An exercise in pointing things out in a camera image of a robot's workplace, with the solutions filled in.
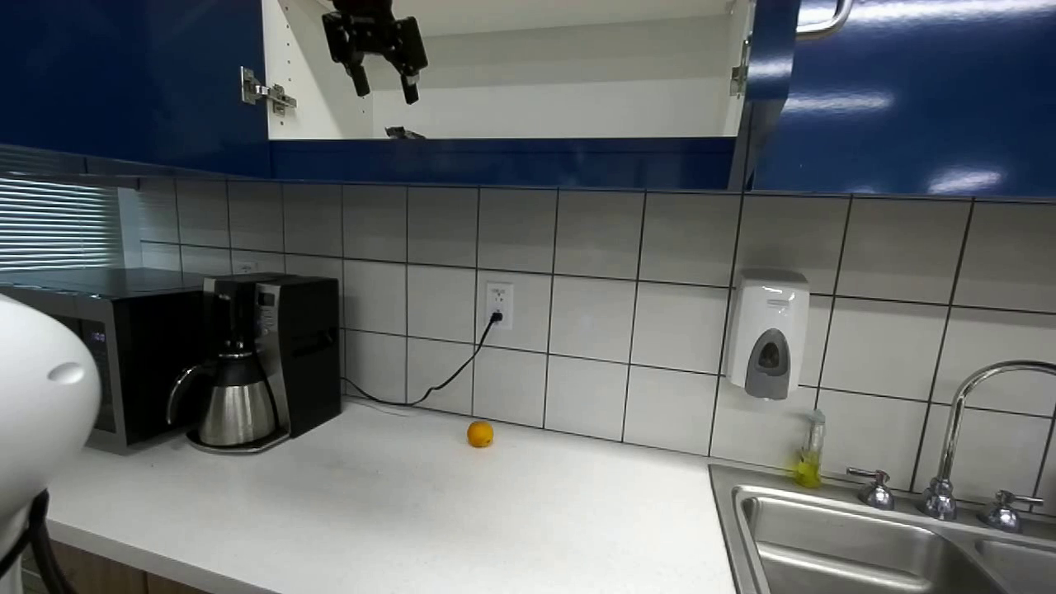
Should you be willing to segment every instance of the microwave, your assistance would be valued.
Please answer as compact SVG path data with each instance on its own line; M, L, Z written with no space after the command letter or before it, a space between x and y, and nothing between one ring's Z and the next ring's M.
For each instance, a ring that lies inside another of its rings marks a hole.
M125 452L170 431L170 383L205 358L202 276L175 269L21 269L0 295L66 323L97 355L102 399L89 444Z

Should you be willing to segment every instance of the backsplash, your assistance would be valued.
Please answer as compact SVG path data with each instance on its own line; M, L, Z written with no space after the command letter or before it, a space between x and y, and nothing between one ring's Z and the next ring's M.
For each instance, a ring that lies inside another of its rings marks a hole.
M341 276L346 375L375 395L445 378L502 280L516 325L433 410L773 468L821 406L826 471L924 488L966 372L1056 358L1056 206L175 178L125 190L123 212L143 268ZM790 401L719 378L739 269L798 269L814 289ZM974 393L958 495L1056 501L1052 410L1050 375Z

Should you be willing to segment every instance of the power outlet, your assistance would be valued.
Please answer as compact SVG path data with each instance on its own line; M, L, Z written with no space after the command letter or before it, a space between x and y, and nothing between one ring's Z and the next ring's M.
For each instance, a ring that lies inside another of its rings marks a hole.
M516 283L484 283L484 323L494 311L502 312L494 330L516 330Z

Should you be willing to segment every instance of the stainless steel sink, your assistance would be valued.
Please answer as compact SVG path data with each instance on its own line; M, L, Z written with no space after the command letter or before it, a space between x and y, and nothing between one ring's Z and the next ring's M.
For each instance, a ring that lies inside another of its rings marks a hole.
M881 510L850 488L804 492L739 468L713 468L713 488L741 594L1056 591L1050 537L1002 533L974 515Z

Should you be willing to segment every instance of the soap dispenser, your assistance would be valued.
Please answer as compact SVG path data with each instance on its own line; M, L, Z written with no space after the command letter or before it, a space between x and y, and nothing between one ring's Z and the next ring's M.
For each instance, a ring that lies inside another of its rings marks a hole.
M813 295L798 275L739 276L726 341L726 378L758 399L798 386Z

